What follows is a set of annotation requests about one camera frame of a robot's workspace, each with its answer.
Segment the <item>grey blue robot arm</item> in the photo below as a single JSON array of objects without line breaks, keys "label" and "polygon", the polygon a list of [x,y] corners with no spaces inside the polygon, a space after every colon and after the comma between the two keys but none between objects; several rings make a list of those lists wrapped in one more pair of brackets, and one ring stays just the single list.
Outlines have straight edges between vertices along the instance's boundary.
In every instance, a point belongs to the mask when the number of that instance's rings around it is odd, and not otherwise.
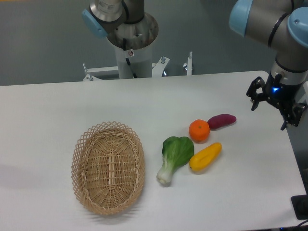
[{"label": "grey blue robot arm", "polygon": [[[151,45],[158,24],[145,12],[144,1],[93,0],[82,19],[96,37],[113,45],[121,79],[154,76]],[[283,127],[298,126],[307,109],[295,101],[308,75],[307,7],[301,0],[239,0],[229,27],[277,52],[268,79],[256,78],[246,93],[252,109],[266,101],[280,111]]]}]

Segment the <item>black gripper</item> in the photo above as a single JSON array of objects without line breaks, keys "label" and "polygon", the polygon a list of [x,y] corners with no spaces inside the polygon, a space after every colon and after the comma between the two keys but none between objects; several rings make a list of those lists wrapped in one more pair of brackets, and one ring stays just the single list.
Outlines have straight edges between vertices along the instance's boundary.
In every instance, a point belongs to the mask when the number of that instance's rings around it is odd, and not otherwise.
[{"label": "black gripper", "polygon": [[300,79],[298,82],[294,76],[286,72],[270,73],[266,81],[257,77],[246,92],[252,103],[251,110],[256,110],[260,102],[266,101],[280,110],[283,117],[281,130],[287,125],[297,127],[302,114],[308,108],[306,103],[295,102],[295,96],[302,84],[303,80]]}]

